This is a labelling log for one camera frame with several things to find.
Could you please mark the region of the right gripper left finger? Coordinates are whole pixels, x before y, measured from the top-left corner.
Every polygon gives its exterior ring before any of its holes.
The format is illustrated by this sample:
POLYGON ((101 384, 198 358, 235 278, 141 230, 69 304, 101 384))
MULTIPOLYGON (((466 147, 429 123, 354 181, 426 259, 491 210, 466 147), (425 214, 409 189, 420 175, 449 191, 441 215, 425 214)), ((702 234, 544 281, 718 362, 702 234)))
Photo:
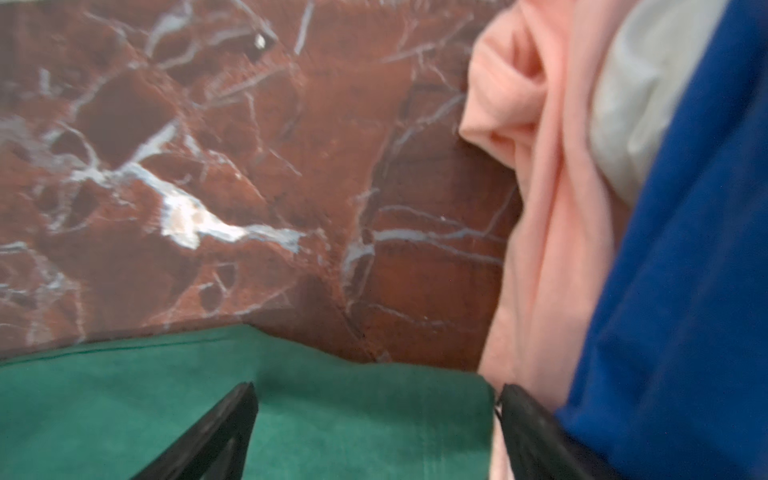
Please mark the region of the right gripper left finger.
POLYGON ((236 385, 133 478, 241 479, 258 409, 254 385, 236 385))

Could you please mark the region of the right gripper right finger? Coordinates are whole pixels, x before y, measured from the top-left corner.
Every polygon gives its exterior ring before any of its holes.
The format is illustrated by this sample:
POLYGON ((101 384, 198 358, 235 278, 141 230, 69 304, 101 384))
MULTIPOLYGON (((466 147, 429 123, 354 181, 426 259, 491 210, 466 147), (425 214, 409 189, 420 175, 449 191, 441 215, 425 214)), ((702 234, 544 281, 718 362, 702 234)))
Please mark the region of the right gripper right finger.
POLYGON ((517 479, 609 480, 621 475, 570 437, 554 415, 516 384, 497 400, 511 470, 517 479))

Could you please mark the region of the dark green t shirt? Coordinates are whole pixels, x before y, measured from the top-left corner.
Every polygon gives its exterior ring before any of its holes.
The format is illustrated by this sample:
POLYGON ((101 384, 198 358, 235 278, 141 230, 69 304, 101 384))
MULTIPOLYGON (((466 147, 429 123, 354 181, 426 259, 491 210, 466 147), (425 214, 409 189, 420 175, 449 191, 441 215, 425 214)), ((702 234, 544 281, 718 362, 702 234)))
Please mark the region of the dark green t shirt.
POLYGON ((248 479, 484 479, 480 377, 358 364, 236 325, 81 345, 1 365, 5 479, 128 479, 241 383, 248 479))

